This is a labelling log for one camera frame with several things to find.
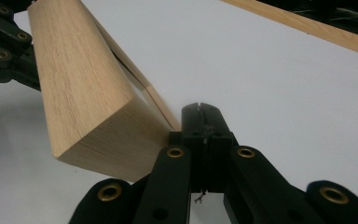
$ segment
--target wooden plank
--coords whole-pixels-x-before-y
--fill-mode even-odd
[[[98,173],[147,175],[172,130],[134,92],[79,0],[28,8],[53,155]]]
[[[358,52],[358,35],[255,0],[222,0],[273,21]]]

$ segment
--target wooden strip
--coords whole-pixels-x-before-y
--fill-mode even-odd
[[[28,12],[53,155],[125,180],[147,175],[172,129],[134,92],[88,11],[39,0]]]
[[[358,35],[255,0],[222,0],[273,21],[358,52]]]

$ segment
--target wooden block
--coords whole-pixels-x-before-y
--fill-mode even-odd
[[[356,34],[299,16],[277,7],[272,7],[256,0],[222,1],[358,52],[358,35]]]
[[[119,64],[122,66],[124,73],[128,72],[127,77],[129,78],[131,83],[134,84],[139,91],[141,91],[146,101],[153,109],[155,109],[156,113],[164,117],[174,130],[180,131],[181,127],[179,122],[177,121],[171,110],[165,105],[165,103],[163,102],[157,91],[154,89],[152,84],[147,80],[144,74],[142,74],[138,67],[136,67],[136,65],[116,43],[112,36],[110,36],[106,32],[106,30],[94,17],[92,18],[96,26],[98,27],[98,30],[101,32],[103,39],[106,41],[107,45],[117,58]]]
[[[79,0],[28,12],[53,155],[129,181],[147,175],[172,128],[132,89],[101,27]]]

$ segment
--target brass grommet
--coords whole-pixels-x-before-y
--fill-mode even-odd
[[[118,183],[105,185],[98,191],[98,199],[103,202],[113,201],[120,196],[122,190]]]
[[[8,53],[6,51],[0,51],[0,59],[5,59],[8,57]]]
[[[27,39],[27,38],[28,38],[28,35],[25,34],[25,33],[18,33],[18,34],[17,34],[17,37],[20,38],[20,39]]]
[[[185,152],[180,148],[174,147],[174,148],[168,149],[167,155],[172,158],[179,158],[179,157],[182,157],[183,155],[185,155]]]
[[[7,14],[8,12],[7,7],[0,7],[0,13]]]
[[[319,192],[324,196],[327,201],[338,204],[346,204],[350,201],[348,196],[341,190],[331,187],[321,187]]]
[[[255,153],[249,148],[240,148],[237,153],[244,158],[252,158],[255,156]]]

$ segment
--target white table surface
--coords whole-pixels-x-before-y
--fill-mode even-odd
[[[84,3],[177,118],[215,105],[292,185],[358,195],[358,53],[219,1]],[[40,92],[0,84],[0,223],[67,223],[105,178],[51,156]],[[192,204],[190,223],[228,223],[222,196]]]

